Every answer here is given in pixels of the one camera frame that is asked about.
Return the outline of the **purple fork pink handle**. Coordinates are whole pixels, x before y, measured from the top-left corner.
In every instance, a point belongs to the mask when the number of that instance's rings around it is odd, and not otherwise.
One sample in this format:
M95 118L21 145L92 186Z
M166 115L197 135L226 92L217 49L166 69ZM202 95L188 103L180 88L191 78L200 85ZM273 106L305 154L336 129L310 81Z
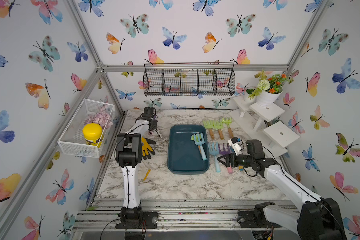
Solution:
M226 147L225 144L219 144L219 152L220 152L221 155L226 155L226 154L231 153L231 151L229 149L229 146ZM228 171L229 174L233 174L233 169L232 169L231 165L229 165L227 167L227 171Z

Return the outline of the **blue rake white handle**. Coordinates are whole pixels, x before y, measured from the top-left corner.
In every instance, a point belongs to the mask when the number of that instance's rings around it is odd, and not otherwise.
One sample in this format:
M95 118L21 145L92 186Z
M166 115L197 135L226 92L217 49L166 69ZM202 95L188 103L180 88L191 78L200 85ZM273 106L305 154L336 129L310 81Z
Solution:
M219 166L218 155L219 155L219 144L216 142L209 143L209 152L214 157L215 169L217 173L221 172L221 168Z

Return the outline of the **green fork wooden handle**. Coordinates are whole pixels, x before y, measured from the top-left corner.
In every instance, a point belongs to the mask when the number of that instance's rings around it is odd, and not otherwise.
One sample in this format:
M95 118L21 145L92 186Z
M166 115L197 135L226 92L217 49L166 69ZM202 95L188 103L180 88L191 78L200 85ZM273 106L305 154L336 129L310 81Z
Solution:
M214 129L218 131L220 139L223 140L224 135L223 135L223 123L222 123L222 121L214 120L213 121L213 126L214 126Z

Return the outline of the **blue fork white handle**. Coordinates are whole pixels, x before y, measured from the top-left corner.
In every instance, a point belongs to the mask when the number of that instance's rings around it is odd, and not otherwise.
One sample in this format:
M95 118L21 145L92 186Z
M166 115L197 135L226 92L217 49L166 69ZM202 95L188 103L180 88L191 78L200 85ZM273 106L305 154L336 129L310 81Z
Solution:
M198 135L198 142L197 143L195 142L195 144L198 146L198 148L200 150L203 161L206 161L207 156L206 156L206 153L205 153L204 147L203 147L203 145L205 144L205 139L204 139L203 133L198 133L197 135Z

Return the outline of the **green rake wooden handle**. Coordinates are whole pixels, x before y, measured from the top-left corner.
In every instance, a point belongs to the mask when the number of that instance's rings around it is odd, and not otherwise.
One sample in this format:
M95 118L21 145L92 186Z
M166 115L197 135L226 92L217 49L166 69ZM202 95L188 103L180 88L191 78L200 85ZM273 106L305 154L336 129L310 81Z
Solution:
M197 134L192 135L191 140L197 143L198 142L198 135Z
M230 136L231 139L234 137L232 128L230 127L230 124L232 123L232 121L233 121L232 118L228 118L228 117L223 117L222 118L222 123L227 126L228 133L229 133L229 136Z
M213 121L203 120L203 124L204 124L205 129L207 129L209 131L211 139L214 140L215 135L214 135L214 132L213 132L213 128L214 128Z

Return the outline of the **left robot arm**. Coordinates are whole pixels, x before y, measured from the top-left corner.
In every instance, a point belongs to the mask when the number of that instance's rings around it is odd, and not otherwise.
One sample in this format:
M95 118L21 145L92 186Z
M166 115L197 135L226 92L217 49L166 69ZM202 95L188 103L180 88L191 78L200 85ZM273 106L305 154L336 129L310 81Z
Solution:
M144 137L146 132L157 130L158 117L154 107L145 107L144 112L126 133L117 135L114 157L120 165L124 179L124 203L115 220L116 229L138 229L146 226L138 187L138 169L142 160L156 153L154 140Z

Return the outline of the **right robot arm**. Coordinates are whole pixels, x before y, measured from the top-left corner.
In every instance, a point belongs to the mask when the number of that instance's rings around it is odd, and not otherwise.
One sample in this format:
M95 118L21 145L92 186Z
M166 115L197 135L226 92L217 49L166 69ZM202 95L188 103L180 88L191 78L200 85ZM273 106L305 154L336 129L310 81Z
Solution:
M255 176L261 176L274 184L289 200L297 211L283 209L274 202L257 204L253 223L259 227L270 224L292 231L302 240L345 240L343 219L338 203L332 198L323 198L314 193L290 174L275 158L266 158L261 141L239 138L228 141L233 153L218 158L226 167L252 168Z

